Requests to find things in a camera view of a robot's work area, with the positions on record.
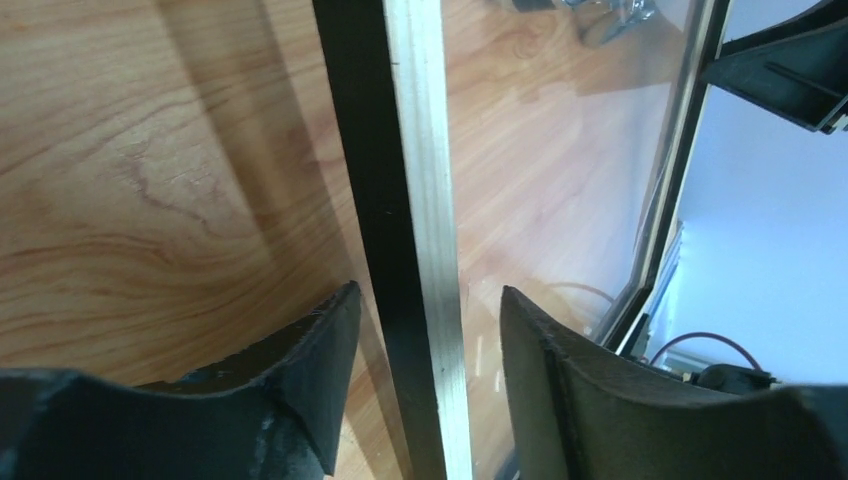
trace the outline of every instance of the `wire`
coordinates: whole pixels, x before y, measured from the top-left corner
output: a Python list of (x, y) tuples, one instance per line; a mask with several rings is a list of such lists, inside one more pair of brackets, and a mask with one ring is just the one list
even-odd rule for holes
[(742, 356), (745, 357), (745, 360), (748, 360), (748, 363), (751, 364), (751, 367), (754, 370), (756, 370), (758, 372), (763, 371), (763, 367), (760, 366), (759, 362), (757, 362), (757, 360), (754, 358), (753, 355), (748, 353), (748, 350), (745, 350), (744, 348), (742, 348), (741, 345), (739, 345), (738, 343), (734, 342), (733, 340), (725, 337), (724, 335), (719, 335), (717, 333), (711, 333), (711, 332), (686, 333), (686, 334), (680, 335), (679, 337), (675, 337), (675, 338), (671, 339), (668, 343), (663, 345), (662, 348), (659, 349), (659, 351), (657, 351), (656, 355), (654, 355), (654, 357), (651, 359), (651, 361), (648, 362), (648, 365), (653, 365), (653, 364), (657, 363), (657, 360), (659, 360), (659, 358), (662, 356), (662, 354), (665, 353), (669, 348), (677, 345), (678, 343), (680, 343), (684, 340), (689, 340), (690, 338), (712, 338), (713, 340), (718, 340), (719, 342), (722, 342), (725, 345), (729, 345), (729, 346), (733, 347), (734, 350), (741, 353)]

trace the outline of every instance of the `wooden tabletop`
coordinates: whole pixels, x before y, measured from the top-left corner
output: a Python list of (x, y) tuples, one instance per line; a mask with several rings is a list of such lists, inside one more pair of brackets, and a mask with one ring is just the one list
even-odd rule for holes
[[(478, 478), (512, 448), (503, 285), (591, 334), (629, 277), (671, 4), (592, 49), (570, 12), (444, 2)], [(0, 72), (0, 366), (174, 380), (355, 279), (337, 478), (409, 473), (308, 0), (0, 0)]]

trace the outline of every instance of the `glass panel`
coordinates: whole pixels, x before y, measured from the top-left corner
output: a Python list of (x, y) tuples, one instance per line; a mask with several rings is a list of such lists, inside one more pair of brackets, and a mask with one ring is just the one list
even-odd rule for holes
[(501, 288), (590, 335), (636, 260), (690, 6), (703, 3), (644, 2), (655, 8), (644, 22), (635, 19), (645, 11), (619, 3), (533, 13), (483, 0), (443, 5), (478, 478), (495, 476), (513, 448)]

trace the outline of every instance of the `wood grain surface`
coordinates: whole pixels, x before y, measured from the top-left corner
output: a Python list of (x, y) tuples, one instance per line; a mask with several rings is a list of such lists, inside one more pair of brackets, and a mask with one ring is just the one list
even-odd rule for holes
[[(512, 447), (503, 284), (588, 333), (626, 281), (684, 48), (443, 5), (475, 477)], [(0, 366), (173, 380), (342, 283), (338, 478), (409, 462), (308, 0), (0, 0)]]

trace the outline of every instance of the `white wall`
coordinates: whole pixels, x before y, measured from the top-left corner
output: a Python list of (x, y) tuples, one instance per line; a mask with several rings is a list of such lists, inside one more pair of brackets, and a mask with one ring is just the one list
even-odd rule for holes
[[(728, 38), (816, 1), (736, 1)], [(720, 333), (783, 380), (848, 383), (848, 133), (810, 133), (711, 89), (681, 219), (666, 339)], [(744, 364), (711, 340), (678, 350)]]

